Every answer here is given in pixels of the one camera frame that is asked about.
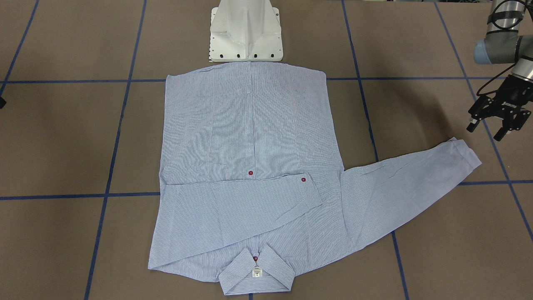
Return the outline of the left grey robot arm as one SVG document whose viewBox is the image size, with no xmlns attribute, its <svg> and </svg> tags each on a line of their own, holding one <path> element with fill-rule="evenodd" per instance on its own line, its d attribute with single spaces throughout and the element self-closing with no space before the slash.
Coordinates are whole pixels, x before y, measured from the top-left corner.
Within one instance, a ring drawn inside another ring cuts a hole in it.
<svg viewBox="0 0 533 300">
<path fill-rule="evenodd" d="M 468 110 L 469 132 L 486 118 L 501 119 L 501 127 L 493 137 L 497 142 L 520 130 L 532 115 L 525 109 L 533 100 L 532 36 L 518 33 L 526 13 L 532 13 L 531 0 L 493 1 L 486 36 L 477 42 L 474 50 L 478 64 L 508 64 L 504 70 L 507 76 L 499 88 L 488 92 L 478 89 L 477 99 Z"/>
</svg>

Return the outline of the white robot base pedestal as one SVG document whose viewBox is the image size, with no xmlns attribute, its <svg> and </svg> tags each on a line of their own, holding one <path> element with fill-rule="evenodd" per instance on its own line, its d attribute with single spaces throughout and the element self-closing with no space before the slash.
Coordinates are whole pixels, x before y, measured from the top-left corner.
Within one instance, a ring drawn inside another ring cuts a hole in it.
<svg viewBox="0 0 533 300">
<path fill-rule="evenodd" d="M 280 62 L 279 9 L 269 0 L 221 0 L 211 10 L 209 61 Z"/>
</svg>

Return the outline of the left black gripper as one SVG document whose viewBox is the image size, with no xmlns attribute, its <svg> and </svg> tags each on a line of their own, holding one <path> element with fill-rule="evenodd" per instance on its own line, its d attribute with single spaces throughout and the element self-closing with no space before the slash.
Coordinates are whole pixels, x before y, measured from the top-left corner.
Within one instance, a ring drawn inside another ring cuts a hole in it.
<svg viewBox="0 0 533 300">
<path fill-rule="evenodd" d="M 466 130 L 473 132 L 478 124 L 488 117 L 502 119 L 501 128 L 494 139 L 500 142 L 505 135 L 514 130 L 521 130 L 532 112 L 525 105 L 532 101 L 532 81 L 520 76 L 509 75 L 499 88 L 480 93 L 480 97 L 468 110 L 471 116 Z"/>
</svg>

